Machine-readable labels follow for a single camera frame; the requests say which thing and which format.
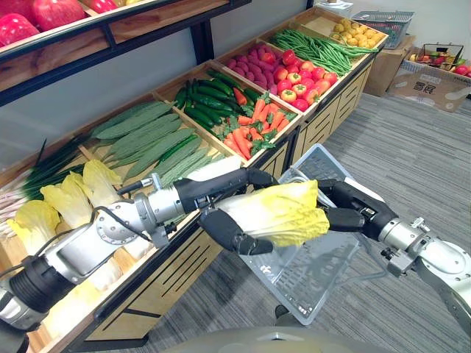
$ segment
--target wooden display shelf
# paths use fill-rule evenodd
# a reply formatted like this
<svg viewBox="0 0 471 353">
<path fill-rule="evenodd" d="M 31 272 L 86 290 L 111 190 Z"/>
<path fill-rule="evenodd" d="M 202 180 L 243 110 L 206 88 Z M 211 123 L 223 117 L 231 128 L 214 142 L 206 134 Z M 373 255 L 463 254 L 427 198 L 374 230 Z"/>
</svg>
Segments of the wooden display shelf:
<svg viewBox="0 0 471 353">
<path fill-rule="evenodd" d="M 165 99 L 166 101 L 173 101 L 175 98 L 175 95 L 177 94 L 178 90 L 181 87 L 185 86 L 185 82 L 187 80 L 192 80 L 192 79 L 210 79 L 211 76 L 206 74 L 206 71 L 209 69 L 213 69 L 219 72 L 222 72 L 223 74 L 226 74 L 228 76 L 233 76 L 233 78 L 242 86 L 242 88 L 253 88 L 260 94 L 263 94 L 265 90 L 260 88 L 259 86 L 251 83 L 249 80 L 237 75 L 236 73 L 233 73 L 232 70 L 228 70 L 227 68 L 223 67 L 221 64 L 215 62 L 214 60 L 207 61 L 206 63 L 203 63 L 201 65 L 198 65 L 197 67 L 193 68 L 192 70 L 184 73 L 183 75 L 177 77 L 176 79 L 173 79 L 172 81 L 158 87 L 156 89 L 157 95 L 161 97 L 162 99 Z M 272 99 L 272 102 L 274 102 L 276 105 L 278 105 L 281 109 L 284 109 L 288 112 L 294 112 L 291 106 L 289 106 L 287 103 L 282 101 L 281 99 L 278 99 L 277 97 L 271 95 L 270 98 Z M 193 121 L 190 117 L 188 117 L 185 113 L 181 112 L 191 123 L 197 127 L 199 130 L 202 130 L 202 133 L 207 134 L 208 138 L 210 138 L 215 145 L 220 145 L 221 149 L 224 149 L 225 151 L 228 151 L 232 155 L 237 155 L 232 149 L 228 148 L 226 145 L 222 143 L 222 141 L 218 140 L 215 138 L 211 133 L 207 132 L 204 128 L 202 128 L 198 123 Z M 281 131 L 278 132 L 278 134 L 270 141 L 271 143 L 277 143 L 280 141 L 285 135 L 287 135 L 290 131 L 292 131 L 299 123 L 300 117 L 297 116 L 291 122 Z M 250 160 L 244 160 L 244 166 L 249 166 L 253 165 L 254 163 L 257 162 L 258 159 L 261 158 L 261 156 L 266 153 L 266 149 L 262 149 L 259 152 L 257 152 Z"/>
</svg>

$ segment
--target wire basket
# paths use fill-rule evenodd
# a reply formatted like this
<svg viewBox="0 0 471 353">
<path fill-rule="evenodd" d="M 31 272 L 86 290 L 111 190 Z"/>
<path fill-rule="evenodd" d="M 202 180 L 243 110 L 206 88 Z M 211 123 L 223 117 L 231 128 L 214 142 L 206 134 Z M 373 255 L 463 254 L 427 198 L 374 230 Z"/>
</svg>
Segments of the wire basket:
<svg viewBox="0 0 471 353">
<path fill-rule="evenodd" d="M 411 24 L 413 12 L 396 11 L 385 13 L 381 11 L 361 11 L 352 17 L 352 20 L 366 24 L 389 37 L 384 44 L 385 49 L 396 49 L 406 35 Z"/>
</svg>

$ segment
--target cucumber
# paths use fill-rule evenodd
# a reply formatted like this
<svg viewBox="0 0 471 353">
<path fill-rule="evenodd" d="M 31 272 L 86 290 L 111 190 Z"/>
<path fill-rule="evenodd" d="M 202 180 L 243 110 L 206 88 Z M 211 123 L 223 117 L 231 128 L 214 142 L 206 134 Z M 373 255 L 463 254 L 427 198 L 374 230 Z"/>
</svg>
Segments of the cucumber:
<svg viewBox="0 0 471 353">
<path fill-rule="evenodd" d="M 158 175 L 164 175 L 167 171 L 175 167 L 178 162 L 181 162 L 185 157 L 193 154 L 196 149 L 201 144 L 202 139 L 200 137 L 196 137 L 194 140 L 186 143 L 184 146 L 180 147 L 174 153 L 169 156 L 166 160 L 159 161 L 157 167 L 155 167 L 151 173 L 157 173 Z"/>
<path fill-rule="evenodd" d="M 186 115 L 188 115 L 193 120 L 202 121 L 205 125 L 208 125 L 209 127 L 214 126 L 213 121 L 211 119 L 209 119 L 209 117 L 207 117 L 206 114 L 204 114 L 200 110 L 197 110 L 197 109 L 191 108 L 191 107 L 186 107 L 184 112 L 185 112 Z"/>
<path fill-rule="evenodd" d="M 205 105 L 203 104 L 195 104 L 194 108 L 196 110 L 199 110 L 200 112 L 202 112 L 203 114 L 206 114 L 207 117 L 209 117 L 209 119 L 212 120 L 213 123 L 217 124 L 217 125 L 221 125 L 222 123 L 222 120 L 221 118 L 219 117 L 219 114 L 216 113 L 214 110 L 212 110 L 211 108 L 209 107 L 206 107 Z"/>
</svg>

